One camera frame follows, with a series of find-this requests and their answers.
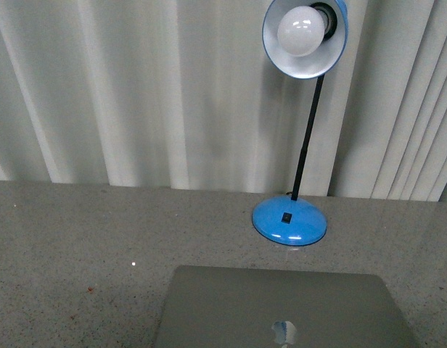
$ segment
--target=lamp arm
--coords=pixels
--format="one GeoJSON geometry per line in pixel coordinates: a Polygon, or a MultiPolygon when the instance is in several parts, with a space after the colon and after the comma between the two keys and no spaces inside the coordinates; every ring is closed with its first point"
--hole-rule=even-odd
{"type": "Polygon", "coordinates": [[[301,178],[303,177],[305,159],[308,155],[309,141],[311,140],[313,121],[316,118],[317,106],[319,105],[320,92],[322,90],[322,84],[324,83],[324,76],[320,75],[317,78],[316,90],[313,94],[311,112],[309,113],[308,125],[305,130],[303,147],[299,155],[298,168],[296,170],[295,183],[293,184],[293,191],[291,194],[291,200],[297,201],[299,195],[299,188],[301,185],[301,178]]]}

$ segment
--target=blue lamp base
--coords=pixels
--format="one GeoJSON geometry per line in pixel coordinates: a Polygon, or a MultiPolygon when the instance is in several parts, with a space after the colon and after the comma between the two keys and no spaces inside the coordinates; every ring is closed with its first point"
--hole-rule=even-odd
{"type": "Polygon", "coordinates": [[[276,243],[303,246],[319,241],[327,230],[327,219],[311,203],[290,196],[267,199],[253,211],[253,225],[276,243]]]}

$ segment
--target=black switch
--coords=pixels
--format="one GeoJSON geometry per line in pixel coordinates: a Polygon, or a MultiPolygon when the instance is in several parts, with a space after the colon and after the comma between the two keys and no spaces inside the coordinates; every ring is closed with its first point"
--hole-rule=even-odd
{"type": "Polygon", "coordinates": [[[283,223],[291,223],[291,217],[292,216],[293,216],[292,214],[290,214],[288,212],[284,212],[283,213],[283,217],[282,217],[282,222],[283,223]]]}

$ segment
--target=blue desk lamp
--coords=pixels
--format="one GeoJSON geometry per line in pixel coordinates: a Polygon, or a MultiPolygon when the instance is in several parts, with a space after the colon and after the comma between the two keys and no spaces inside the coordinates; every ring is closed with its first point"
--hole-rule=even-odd
{"type": "Polygon", "coordinates": [[[273,0],[262,36],[267,56],[277,68],[293,78],[317,78],[317,84],[291,197],[261,202],[253,211],[253,225],[277,243],[309,245],[325,235],[327,219],[298,194],[324,76],[340,59],[348,40],[346,4],[343,0],[273,0]]]}

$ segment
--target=laptop lid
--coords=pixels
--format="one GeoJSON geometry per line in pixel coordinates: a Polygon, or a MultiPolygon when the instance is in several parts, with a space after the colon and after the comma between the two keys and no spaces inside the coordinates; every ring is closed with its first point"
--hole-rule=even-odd
{"type": "Polygon", "coordinates": [[[418,345],[376,275],[180,266],[155,347],[418,345]]]}

